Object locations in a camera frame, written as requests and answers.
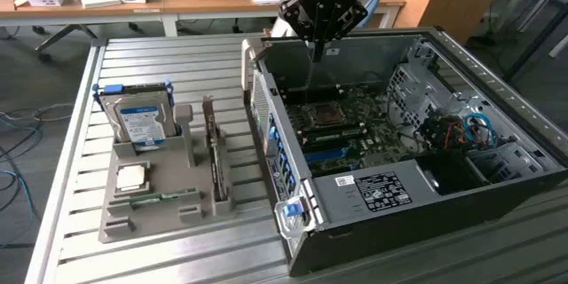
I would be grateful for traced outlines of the wooden desk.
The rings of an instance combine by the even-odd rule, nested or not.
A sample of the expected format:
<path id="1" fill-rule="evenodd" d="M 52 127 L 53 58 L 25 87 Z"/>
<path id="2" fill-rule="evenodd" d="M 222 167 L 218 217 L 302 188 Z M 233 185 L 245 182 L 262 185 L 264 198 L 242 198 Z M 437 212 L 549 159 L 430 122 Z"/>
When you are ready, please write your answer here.
<path id="1" fill-rule="evenodd" d="M 157 21 L 168 37 L 177 35 L 178 20 L 276 16 L 276 5 L 257 5 L 252 0 L 148 0 L 90 9 L 80 0 L 65 0 L 60 7 L 16 7 L 14 0 L 0 0 L 0 27 Z"/>

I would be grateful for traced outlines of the metal drive cage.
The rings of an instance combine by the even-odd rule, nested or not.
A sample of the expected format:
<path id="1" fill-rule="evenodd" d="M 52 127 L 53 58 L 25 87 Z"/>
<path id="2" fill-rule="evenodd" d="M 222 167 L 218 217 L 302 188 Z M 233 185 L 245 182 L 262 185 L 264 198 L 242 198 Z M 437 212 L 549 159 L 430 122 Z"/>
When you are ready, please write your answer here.
<path id="1" fill-rule="evenodd" d="M 418 37 L 389 79 L 388 115 L 394 125 L 412 131 L 418 129 L 436 110 L 446 108 L 452 95 L 433 70 L 437 58 L 429 41 Z"/>

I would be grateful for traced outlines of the CPU socket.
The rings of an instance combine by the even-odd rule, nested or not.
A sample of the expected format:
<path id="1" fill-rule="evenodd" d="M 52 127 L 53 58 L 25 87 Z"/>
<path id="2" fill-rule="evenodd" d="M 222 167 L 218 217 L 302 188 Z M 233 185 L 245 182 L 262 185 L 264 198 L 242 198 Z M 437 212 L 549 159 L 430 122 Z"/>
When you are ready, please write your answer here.
<path id="1" fill-rule="evenodd" d="M 318 102 L 306 105 L 306 114 L 313 127 L 336 126 L 346 123 L 341 105 L 334 102 Z"/>

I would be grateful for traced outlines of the green RAM stick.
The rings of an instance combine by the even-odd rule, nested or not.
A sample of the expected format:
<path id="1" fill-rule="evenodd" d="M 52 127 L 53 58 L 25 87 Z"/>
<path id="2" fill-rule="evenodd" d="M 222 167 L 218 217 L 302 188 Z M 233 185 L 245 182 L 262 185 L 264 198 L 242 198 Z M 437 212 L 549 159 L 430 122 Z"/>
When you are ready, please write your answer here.
<path id="1" fill-rule="evenodd" d="M 336 131 L 316 132 L 313 134 L 309 134 L 306 139 L 310 142 L 321 142 L 326 140 L 349 138 L 349 137 L 357 136 L 358 134 L 360 134 L 360 129 L 336 130 Z"/>
<path id="2" fill-rule="evenodd" d="M 142 204 L 158 203 L 164 200 L 177 199 L 177 198 L 186 196 L 186 195 L 190 195 L 196 192 L 197 192 L 196 188 L 189 188 L 189 189 L 180 190 L 177 192 L 145 194 L 145 195 L 141 195 L 141 196 L 134 196 L 134 197 L 130 197 L 130 198 L 113 200 L 113 201 L 109 202 L 109 204 L 113 206 L 113 205 L 120 205 L 120 204 L 142 205 Z"/>

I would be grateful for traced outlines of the green motherboard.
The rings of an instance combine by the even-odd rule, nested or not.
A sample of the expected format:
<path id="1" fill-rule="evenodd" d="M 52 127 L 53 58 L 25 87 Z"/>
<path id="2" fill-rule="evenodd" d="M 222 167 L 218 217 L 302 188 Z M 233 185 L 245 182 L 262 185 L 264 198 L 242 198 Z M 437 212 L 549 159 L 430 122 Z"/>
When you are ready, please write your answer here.
<path id="1" fill-rule="evenodd" d="M 285 91 L 282 102 L 288 119 L 302 154 L 349 147 L 344 158 L 306 162 L 312 176 L 358 170 L 398 162 L 416 148 L 401 142 L 397 126 L 386 119 L 386 93 L 376 86 L 356 84 L 314 90 Z M 306 105 L 334 101 L 341 105 L 346 123 L 336 126 L 313 127 L 306 114 Z M 306 137 L 316 132 L 360 129 L 360 134 L 349 138 L 310 142 Z"/>

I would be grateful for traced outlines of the blue expansion slot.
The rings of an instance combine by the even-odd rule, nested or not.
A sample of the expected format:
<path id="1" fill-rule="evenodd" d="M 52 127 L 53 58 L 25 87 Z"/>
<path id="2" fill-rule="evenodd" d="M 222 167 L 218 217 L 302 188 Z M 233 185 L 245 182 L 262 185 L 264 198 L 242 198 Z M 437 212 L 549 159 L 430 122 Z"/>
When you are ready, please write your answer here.
<path id="1" fill-rule="evenodd" d="M 349 147 L 338 148 L 333 150 L 312 152 L 304 155 L 306 162 L 318 162 L 325 160 L 336 160 L 344 158 L 349 152 Z"/>

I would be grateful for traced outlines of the hard disk in blue caddy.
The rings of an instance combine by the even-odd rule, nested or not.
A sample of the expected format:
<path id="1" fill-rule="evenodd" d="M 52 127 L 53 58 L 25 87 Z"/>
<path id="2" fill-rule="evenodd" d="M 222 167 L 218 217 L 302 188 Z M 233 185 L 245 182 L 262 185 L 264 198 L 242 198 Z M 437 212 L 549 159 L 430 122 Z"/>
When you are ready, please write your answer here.
<path id="1" fill-rule="evenodd" d="M 92 86 L 117 143 L 132 143 L 136 151 L 154 150 L 178 135 L 173 121 L 173 86 L 150 84 Z"/>

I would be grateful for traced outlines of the grey castor leg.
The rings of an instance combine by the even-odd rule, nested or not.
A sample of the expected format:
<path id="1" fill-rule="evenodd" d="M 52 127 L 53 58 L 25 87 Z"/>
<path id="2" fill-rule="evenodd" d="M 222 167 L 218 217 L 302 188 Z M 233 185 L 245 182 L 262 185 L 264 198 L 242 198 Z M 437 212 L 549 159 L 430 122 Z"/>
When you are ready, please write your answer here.
<path id="1" fill-rule="evenodd" d="M 36 48 L 34 52 L 37 58 L 42 63 L 46 63 L 52 60 L 50 55 L 44 53 L 44 50 L 48 49 L 57 41 L 60 41 L 69 33 L 73 31 L 84 32 L 90 39 L 96 39 L 97 36 L 89 27 L 84 24 L 70 24 L 65 25 Z"/>

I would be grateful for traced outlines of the grey parts rack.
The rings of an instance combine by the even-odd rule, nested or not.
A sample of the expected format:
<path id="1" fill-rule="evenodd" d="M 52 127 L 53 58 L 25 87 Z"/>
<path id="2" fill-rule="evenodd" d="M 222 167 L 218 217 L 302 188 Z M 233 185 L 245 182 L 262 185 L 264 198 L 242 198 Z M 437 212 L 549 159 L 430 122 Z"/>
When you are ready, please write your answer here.
<path id="1" fill-rule="evenodd" d="M 158 149 L 137 152 L 130 144 L 113 144 L 98 227 L 101 243 L 217 223 L 237 215 L 226 134 L 217 125 L 221 132 L 221 164 L 228 198 L 222 202 L 214 202 L 205 123 L 200 130 L 189 127 L 194 118 L 188 104 L 174 106 L 173 117 L 176 124 L 181 126 L 181 134 L 166 138 Z M 121 192 L 116 188 L 118 169 L 136 165 L 145 167 L 144 184 L 136 190 Z M 189 188 L 196 188 L 197 192 L 158 203 L 113 206 L 109 204 L 113 200 Z"/>

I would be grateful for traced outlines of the metal disk bay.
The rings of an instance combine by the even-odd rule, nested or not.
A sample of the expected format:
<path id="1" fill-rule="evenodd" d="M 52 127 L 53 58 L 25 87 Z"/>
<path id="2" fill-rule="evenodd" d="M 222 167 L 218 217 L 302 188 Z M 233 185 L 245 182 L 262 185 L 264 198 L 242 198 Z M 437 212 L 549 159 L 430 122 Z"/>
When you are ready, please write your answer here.
<path id="1" fill-rule="evenodd" d="M 484 179 L 492 184 L 546 171 L 516 142 L 486 150 L 472 150 L 466 154 Z"/>

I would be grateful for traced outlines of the grey power supply unit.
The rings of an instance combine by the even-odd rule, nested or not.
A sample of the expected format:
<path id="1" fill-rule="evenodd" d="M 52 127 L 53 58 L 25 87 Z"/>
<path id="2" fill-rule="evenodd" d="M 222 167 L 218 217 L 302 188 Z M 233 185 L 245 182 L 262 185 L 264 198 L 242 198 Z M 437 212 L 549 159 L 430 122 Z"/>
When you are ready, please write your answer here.
<path id="1" fill-rule="evenodd" d="M 389 215 L 441 199 L 432 173 L 416 160 L 313 179 L 324 221 L 332 227 Z"/>

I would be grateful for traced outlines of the silver CPU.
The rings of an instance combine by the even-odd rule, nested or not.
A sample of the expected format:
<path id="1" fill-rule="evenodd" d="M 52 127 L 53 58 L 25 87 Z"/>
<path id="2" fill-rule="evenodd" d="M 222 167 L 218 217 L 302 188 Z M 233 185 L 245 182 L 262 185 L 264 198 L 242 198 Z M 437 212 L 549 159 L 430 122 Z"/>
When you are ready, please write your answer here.
<path id="1" fill-rule="evenodd" d="M 121 191 L 136 190 L 144 184 L 145 167 L 141 165 L 124 166 L 118 169 L 116 188 Z"/>

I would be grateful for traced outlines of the black open PC case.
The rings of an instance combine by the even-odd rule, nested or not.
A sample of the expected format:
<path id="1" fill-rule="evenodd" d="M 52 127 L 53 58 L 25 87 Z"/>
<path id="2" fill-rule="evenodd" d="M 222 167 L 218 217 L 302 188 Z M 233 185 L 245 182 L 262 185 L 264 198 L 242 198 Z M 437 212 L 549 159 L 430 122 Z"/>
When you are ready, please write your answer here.
<path id="1" fill-rule="evenodd" d="M 438 58 L 436 75 L 452 92 L 417 130 L 400 128 L 401 142 L 440 184 L 441 199 L 416 208 L 332 227 L 324 221 L 310 170 L 282 102 L 285 91 L 366 84 L 388 96 L 397 64 L 418 37 Z M 568 182 L 568 135 L 528 105 L 500 76 L 441 30 L 378 29 L 350 34 L 324 48 L 320 62 L 309 59 L 294 37 L 246 39 L 242 74 L 248 77 L 248 110 L 256 151 L 270 187 L 270 204 L 292 276 L 393 252 L 430 239 L 502 225 L 522 203 Z M 468 158 L 516 142 L 546 171 L 490 183 Z M 302 215 L 285 217 L 285 204 L 300 202 Z"/>

